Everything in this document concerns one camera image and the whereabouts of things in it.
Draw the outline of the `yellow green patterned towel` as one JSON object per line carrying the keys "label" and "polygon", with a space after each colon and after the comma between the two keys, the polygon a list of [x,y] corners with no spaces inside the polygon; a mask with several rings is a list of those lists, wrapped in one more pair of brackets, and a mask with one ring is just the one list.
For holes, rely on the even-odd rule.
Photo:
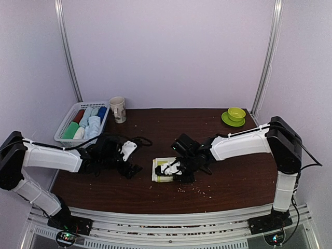
{"label": "yellow green patterned towel", "polygon": [[168,183],[174,181],[174,176],[165,175],[163,170],[175,161],[175,157],[156,158],[153,160],[151,180],[156,183]]}

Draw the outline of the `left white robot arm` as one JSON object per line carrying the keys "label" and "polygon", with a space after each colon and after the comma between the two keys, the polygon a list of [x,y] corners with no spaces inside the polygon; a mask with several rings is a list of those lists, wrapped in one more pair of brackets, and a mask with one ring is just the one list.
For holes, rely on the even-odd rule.
{"label": "left white robot arm", "polygon": [[1,145],[1,189],[16,192],[63,230],[70,230],[75,220],[63,199],[42,188],[24,168],[94,175],[115,169],[131,179],[142,168],[129,158],[143,145],[139,137],[102,133],[74,147],[59,147],[25,139],[21,132],[13,131]]}

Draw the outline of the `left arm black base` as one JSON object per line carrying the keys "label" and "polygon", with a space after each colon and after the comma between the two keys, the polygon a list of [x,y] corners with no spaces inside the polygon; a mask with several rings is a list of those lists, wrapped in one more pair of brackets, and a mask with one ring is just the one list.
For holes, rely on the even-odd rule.
{"label": "left arm black base", "polygon": [[90,234],[92,223],[91,219],[72,215],[68,217],[51,216],[47,221],[49,227],[85,236]]}

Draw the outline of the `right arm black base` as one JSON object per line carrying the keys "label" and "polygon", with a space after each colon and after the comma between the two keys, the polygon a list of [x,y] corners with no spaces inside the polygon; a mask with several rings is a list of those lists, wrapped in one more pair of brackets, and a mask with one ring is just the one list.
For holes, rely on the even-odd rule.
{"label": "right arm black base", "polygon": [[251,235],[259,233],[267,233],[274,230],[282,230],[286,226],[293,224],[292,218],[287,217],[285,219],[272,215],[265,215],[248,220],[248,226],[251,231]]}

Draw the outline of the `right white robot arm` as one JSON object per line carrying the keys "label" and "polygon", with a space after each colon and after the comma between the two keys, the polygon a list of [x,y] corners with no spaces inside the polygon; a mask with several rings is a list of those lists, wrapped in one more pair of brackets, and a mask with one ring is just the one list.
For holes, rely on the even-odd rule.
{"label": "right white robot arm", "polygon": [[233,158],[267,156],[277,170],[270,214],[260,218],[271,229],[292,223],[289,208],[298,186],[302,165],[301,138],[279,116],[269,123],[233,134],[216,134],[203,143],[181,134],[171,146],[177,153],[170,174],[181,182],[193,182],[199,169]]}

